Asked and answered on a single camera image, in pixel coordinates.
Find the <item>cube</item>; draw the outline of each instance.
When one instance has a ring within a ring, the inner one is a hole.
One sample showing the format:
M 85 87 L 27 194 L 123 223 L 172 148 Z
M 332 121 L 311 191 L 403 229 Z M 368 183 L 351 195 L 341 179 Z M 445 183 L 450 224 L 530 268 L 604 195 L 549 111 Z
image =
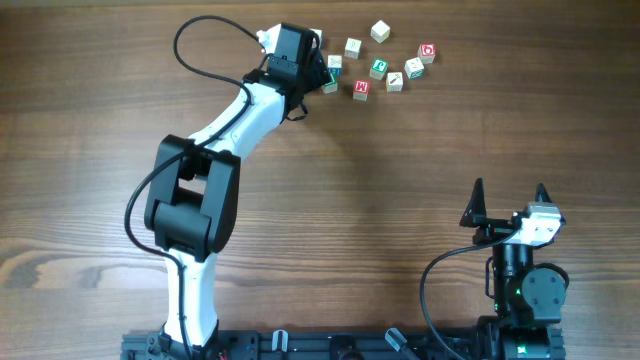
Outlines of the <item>cube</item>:
M 389 63 L 376 58 L 373 61 L 373 65 L 371 65 L 371 70 L 369 70 L 369 76 L 376 80 L 382 80 L 384 78 L 384 74 L 387 73 L 387 69 L 389 68 Z
M 362 41 L 348 38 L 347 45 L 344 47 L 344 56 L 357 59 L 360 56 L 360 45 Z
M 387 91 L 401 91 L 402 90 L 402 73 L 393 72 L 387 74 Z
M 322 30 L 319 30 L 319 29 L 311 29 L 311 31 L 313 31 L 313 32 L 315 32 L 316 34 L 318 34 L 318 38 L 320 39 L 320 46 L 318 46 L 318 47 L 319 47 L 319 48 L 321 48 L 321 47 L 322 47 Z
M 369 88 L 371 88 L 369 80 L 356 80 L 353 85 L 353 98 L 356 100 L 367 101 Z
M 404 64 L 404 72 L 407 73 L 409 79 L 415 79 L 424 74 L 424 65 L 420 61 L 420 58 L 413 58 L 407 60 Z
M 342 56 L 329 55 L 327 57 L 327 68 L 329 69 L 329 72 L 336 77 L 342 75 Z
M 330 75 L 331 75 L 331 81 L 322 85 L 322 92 L 325 94 L 338 91 L 338 81 L 336 80 L 336 77 L 333 74 L 330 74 Z
M 423 64 L 433 63 L 433 59 L 436 58 L 436 46 L 435 44 L 422 44 L 418 48 L 418 57 Z
M 371 27 L 371 37 L 378 43 L 385 41 L 389 37 L 390 32 L 391 28 L 382 20 Z

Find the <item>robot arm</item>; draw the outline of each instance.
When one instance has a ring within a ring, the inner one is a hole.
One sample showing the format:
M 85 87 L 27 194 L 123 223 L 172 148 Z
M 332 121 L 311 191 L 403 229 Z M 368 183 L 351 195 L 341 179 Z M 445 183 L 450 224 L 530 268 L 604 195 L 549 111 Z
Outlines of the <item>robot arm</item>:
M 269 54 L 268 68 L 244 76 L 251 93 L 247 110 L 232 123 L 248 101 L 241 90 L 216 120 L 188 139 L 167 136 L 158 148 L 155 166 L 177 154 L 186 155 L 151 181 L 147 198 L 146 227 L 154 232 L 156 245 L 184 268 L 181 290 L 176 263 L 166 259 L 169 316 L 161 336 L 168 342 L 182 342 L 184 330 L 184 341 L 194 354 L 209 351 L 216 339 L 215 265 L 235 224 L 241 162 L 291 110 L 302 105 L 304 94 L 330 81 L 322 54 L 313 46 L 317 39 L 313 31 L 281 24 L 259 32 L 259 37 Z M 197 146 L 223 128 L 216 140 Z M 179 179 L 195 177 L 206 181 L 202 194 L 180 187 Z M 183 346 L 171 348 L 179 351 Z

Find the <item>tabletop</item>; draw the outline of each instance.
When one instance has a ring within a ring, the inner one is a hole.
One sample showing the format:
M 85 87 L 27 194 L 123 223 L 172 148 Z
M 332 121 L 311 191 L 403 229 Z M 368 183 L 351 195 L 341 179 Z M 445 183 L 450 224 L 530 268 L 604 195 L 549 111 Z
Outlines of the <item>tabletop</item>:
M 568 357 L 637 357 L 637 1 L 16 3 L 0 10 L 1 358 L 113 359 L 123 334 L 166 320 L 164 262 L 129 242 L 123 213 L 159 142 L 202 129 L 237 96 L 173 57 L 175 31 L 202 14 L 252 32 L 322 29 L 325 57 L 362 41 L 339 90 L 308 94 L 307 119 L 284 122 L 243 163 L 215 283 L 221 329 L 425 326 L 420 275 L 471 244 L 458 222 L 483 177 L 489 216 L 521 210 L 542 182 L 567 219 L 535 260 L 571 276 Z M 391 35 L 378 44 L 380 19 Z M 422 43 L 436 61 L 400 93 L 369 77 L 375 58 L 403 71 Z M 187 62 L 236 79 L 259 49 L 213 21 L 180 41 Z M 358 79 L 371 81 L 366 102 L 352 99 Z M 134 230 L 151 244 L 142 212 Z M 489 255 L 433 270 L 437 325 L 493 312 Z

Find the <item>toy block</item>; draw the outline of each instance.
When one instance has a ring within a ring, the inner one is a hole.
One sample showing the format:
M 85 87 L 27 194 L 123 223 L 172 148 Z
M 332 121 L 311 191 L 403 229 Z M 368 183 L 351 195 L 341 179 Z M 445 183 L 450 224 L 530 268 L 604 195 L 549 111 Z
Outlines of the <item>toy block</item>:
M 402 73 L 394 72 L 387 74 L 387 91 L 401 91 L 402 90 Z
M 369 95 L 369 89 L 371 83 L 369 80 L 356 80 L 353 85 L 353 98 L 356 100 L 367 101 L 367 95 Z
M 390 32 L 391 28 L 382 20 L 371 27 L 371 37 L 378 43 L 385 41 L 389 37 Z
M 336 77 L 342 75 L 342 56 L 341 55 L 329 55 L 327 57 L 327 68 L 329 72 Z
M 422 44 L 418 48 L 418 57 L 423 64 L 433 63 L 433 59 L 436 58 L 436 46 L 435 44 Z
M 348 38 L 347 45 L 344 47 L 344 56 L 357 59 L 360 56 L 360 46 L 362 41 Z
M 424 74 L 424 65 L 420 61 L 420 58 L 413 58 L 407 60 L 404 65 L 404 72 L 407 73 L 409 79 L 415 79 Z
M 371 70 L 369 70 L 369 76 L 376 80 L 382 80 L 382 78 L 384 78 L 384 74 L 387 73 L 388 68 L 388 62 L 382 59 L 375 59 L 373 61 L 373 65 L 371 65 Z
M 322 85 L 322 92 L 325 94 L 329 94 L 338 90 L 338 81 L 336 80 L 335 75 L 329 75 L 331 76 L 331 81 Z
M 321 47 L 322 47 L 322 30 L 319 30 L 319 29 L 311 29 L 311 31 L 313 31 L 313 32 L 315 32 L 316 34 L 318 34 L 318 38 L 320 39 L 320 46 L 318 46 L 318 47 L 319 47 L 319 48 L 321 48 Z

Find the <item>wooden surface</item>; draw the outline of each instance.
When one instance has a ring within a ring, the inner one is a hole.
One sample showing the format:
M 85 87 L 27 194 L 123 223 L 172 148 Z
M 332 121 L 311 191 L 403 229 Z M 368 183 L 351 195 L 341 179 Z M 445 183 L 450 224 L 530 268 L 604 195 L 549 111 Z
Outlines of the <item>wooden surface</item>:
M 252 31 L 323 29 L 325 56 L 363 41 L 338 93 L 309 95 L 308 119 L 244 164 L 219 259 L 222 329 L 423 326 L 422 269 L 471 243 L 458 220 L 484 177 L 491 216 L 544 182 L 567 218 L 536 260 L 571 275 L 569 357 L 637 358 L 638 2 L 242 3 L 0 10 L 0 358 L 114 359 L 122 334 L 166 319 L 164 262 L 129 243 L 122 215 L 160 140 L 203 128 L 237 94 L 173 58 L 176 29 L 208 13 Z M 369 37 L 380 18 L 392 29 L 383 44 Z M 375 57 L 402 71 L 427 41 L 438 57 L 426 78 L 392 95 L 372 80 L 366 103 L 351 99 Z M 217 23 L 189 29 L 180 49 L 235 78 L 260 60 Z M 438 324 L 491 313 L 487 256 L 434 269 Z

